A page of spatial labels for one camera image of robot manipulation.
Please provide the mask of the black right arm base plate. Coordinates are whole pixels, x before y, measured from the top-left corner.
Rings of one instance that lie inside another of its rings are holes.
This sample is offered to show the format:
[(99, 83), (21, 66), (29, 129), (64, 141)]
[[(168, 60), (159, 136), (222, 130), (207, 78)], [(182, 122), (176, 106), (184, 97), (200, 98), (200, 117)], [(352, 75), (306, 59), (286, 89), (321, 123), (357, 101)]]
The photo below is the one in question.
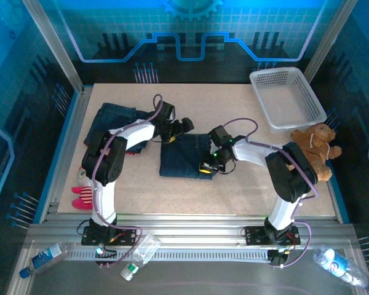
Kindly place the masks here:
[(241, 230), (247, 246), (296, 246), (301, 238), (296, 226), (273, 230), (265, 226), (247, 226)]

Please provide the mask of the aluminium frame post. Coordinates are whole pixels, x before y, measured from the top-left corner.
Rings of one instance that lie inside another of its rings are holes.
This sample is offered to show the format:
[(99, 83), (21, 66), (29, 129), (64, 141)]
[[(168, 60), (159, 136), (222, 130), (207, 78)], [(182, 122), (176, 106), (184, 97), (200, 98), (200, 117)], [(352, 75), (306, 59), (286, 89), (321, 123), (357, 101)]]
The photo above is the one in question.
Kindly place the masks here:
[(351, 12), (353, 11), (358, 0), (341, 0), (334, 17), (332, 18), (323, 38), (320, 41), (315, 53), (313, 54), (304, 76), (311, 83), (318, 70), (320, 69), (325, 57), (336, 42), (343, 26), (346, 24)]
[(84, 93), (84, 84), (82, 83), (76, 68), (74, 67), (39, 0), (22, 0), (22, 2), (31, 15), (31, 18), (42, 34), (54, 57), (58, 61), (58, 64), (69, 80), (74, 91), (78, 95), (82, 95)]

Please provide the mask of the white plastic basket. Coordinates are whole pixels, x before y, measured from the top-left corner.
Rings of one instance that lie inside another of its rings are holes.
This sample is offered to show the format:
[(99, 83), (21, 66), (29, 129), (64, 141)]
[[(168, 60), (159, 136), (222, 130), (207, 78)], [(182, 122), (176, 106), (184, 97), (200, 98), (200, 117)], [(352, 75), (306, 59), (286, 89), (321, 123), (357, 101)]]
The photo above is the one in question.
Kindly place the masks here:
[(306, 129), (327, 115), (300, 69), (263, 69), (249, 75), (271, 133)]

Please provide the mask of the dark blue denim skirt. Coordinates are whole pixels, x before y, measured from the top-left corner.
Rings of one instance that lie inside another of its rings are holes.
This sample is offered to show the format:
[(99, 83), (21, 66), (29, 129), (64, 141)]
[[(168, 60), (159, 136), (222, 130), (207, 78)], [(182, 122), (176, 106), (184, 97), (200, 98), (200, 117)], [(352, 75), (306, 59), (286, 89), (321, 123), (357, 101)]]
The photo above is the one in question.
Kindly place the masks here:
[(211, 174), (199, 171), (204, 155), (210, 152), (210, 138), (207, 134), (184, 134), (168, 145), (161, 146), (159, 175), (171, 178), (211, 180)]
[(103, 103), (102, 107), (97, 111), (88, 134), (84, 140), (84, 144), (88, 146), (96, 131), (108, 132), (113, 130), (113, 134), (117, 129), (121, 129), (134, 122), (148, 119), (151, 116), (149, 112), (137, 110), (112, 103)]

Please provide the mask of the black connector box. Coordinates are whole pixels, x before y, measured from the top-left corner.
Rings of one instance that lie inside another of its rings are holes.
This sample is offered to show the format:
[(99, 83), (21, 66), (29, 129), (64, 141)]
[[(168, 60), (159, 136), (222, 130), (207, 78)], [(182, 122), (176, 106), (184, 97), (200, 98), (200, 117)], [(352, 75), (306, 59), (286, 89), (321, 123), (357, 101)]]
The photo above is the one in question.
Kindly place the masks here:
[(288, 254), (279, 250), (268, 250), (268, 260), (273, 267), (282, 267), (288, 260)]
[[(95, 256), (96, 258), (104, 258), (104, 259), (115, 258), (117, 256), (117, 251), (107, 249), (107, 247), (104, 244), (100, 243), (95, 250)], [(99, 266), (99, 268), (109, 267), (109, 262), (96, 261), (96, 264)]]

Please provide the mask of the large blue label water bottle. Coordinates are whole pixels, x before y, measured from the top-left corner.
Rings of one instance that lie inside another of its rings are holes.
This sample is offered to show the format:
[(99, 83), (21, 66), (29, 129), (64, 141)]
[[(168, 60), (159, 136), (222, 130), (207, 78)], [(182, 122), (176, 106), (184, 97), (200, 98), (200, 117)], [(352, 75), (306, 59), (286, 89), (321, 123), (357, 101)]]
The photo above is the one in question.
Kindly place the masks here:
[(334, 249), (326, 246), (315, 249), (313, 260), (321, 268), (343, 282), (369, 291), (369, 275)]

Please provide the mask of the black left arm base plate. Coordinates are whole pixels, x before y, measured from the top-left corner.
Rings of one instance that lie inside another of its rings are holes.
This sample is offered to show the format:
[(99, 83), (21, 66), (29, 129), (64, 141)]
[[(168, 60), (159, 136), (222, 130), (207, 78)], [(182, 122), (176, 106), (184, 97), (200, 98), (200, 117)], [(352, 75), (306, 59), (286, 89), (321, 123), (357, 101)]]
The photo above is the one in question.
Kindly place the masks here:
[(136, 238), (135, 229), (115, 229), (93, 223), (84, 227), (81, 234), (81, 245), (132, 246)]

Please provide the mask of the aluminium frame rail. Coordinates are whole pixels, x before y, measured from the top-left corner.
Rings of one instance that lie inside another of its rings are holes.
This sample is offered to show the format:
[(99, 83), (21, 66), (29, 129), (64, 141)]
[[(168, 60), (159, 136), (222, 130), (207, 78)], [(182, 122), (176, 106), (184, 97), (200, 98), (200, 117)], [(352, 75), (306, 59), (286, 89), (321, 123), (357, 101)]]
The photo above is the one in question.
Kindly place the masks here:
[[(24, 246), (43, 248), (64, 241), (79, 244), (78, 225), (84, 214), (49, 213), (42, 224), (32, 224), (26, 233)], [(152, 233), (164, 248), (245, 248), (241, 236), (245, 226), (262, 226), (264, 219), (236, 215), (174, 215), (174, 214), (120, 214), (119, 226), (136, 226), (143, 234)], [(340, 224), (333, 218), (297, 220), (301, 244), (311, 248), (328, 245), (332, 248), (358, 248), (359, 242), (351, 224)]]

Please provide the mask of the blue capped water bottle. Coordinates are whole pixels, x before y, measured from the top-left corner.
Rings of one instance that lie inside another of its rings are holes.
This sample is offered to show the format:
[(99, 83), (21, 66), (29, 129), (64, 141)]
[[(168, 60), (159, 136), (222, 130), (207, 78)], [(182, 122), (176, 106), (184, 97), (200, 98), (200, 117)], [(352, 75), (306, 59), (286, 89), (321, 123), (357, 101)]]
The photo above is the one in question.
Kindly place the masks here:
[(63, 241), (57, 242), (32, 257), (29, 264), (19, 271), (19, 276), (26, 279), (34, 274), (42, 273), (68, 256), (68, 244)]

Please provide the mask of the brown teddy bear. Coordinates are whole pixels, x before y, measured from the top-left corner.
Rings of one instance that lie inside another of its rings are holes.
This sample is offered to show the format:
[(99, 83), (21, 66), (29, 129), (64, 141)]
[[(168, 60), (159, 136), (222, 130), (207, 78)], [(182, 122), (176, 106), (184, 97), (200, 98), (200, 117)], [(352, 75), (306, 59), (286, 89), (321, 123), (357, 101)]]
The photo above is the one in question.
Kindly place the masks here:
[(294, 130), (290, 134), (315, 171), (318, 181), (326, 182), (332, 177), (333, 173), (326, 162), (342, 154), (340, 146), (330, 145), (335, 137), (335, 131), (326, 124), (316, 124), (305, 131)]

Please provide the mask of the clear bottle with green cap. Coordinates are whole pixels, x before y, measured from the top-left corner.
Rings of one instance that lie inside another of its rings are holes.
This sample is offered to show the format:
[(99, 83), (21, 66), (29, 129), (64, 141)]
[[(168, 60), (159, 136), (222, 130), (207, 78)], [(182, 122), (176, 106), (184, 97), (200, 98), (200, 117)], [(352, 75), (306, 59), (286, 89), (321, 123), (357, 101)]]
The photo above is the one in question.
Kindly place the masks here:
[(123, 268), (121, 277), (130, 281), (155, 255), (161, 246), (161, 241), (153, 234), (148, 234), (135, 248), (130, 262)]

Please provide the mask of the pink and white plush toy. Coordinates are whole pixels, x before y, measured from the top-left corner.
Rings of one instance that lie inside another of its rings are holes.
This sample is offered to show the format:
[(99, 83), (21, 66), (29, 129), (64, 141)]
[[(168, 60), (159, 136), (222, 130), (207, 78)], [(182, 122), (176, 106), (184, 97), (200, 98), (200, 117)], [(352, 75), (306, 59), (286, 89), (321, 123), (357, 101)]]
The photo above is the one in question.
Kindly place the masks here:
[(78, 169), (76, 182), (77, 184), (71, 188), (71, 192), (77, 195), (71, 203), (72, 206), (77, 210), (92, 210), (93, 182), (82, 167)]

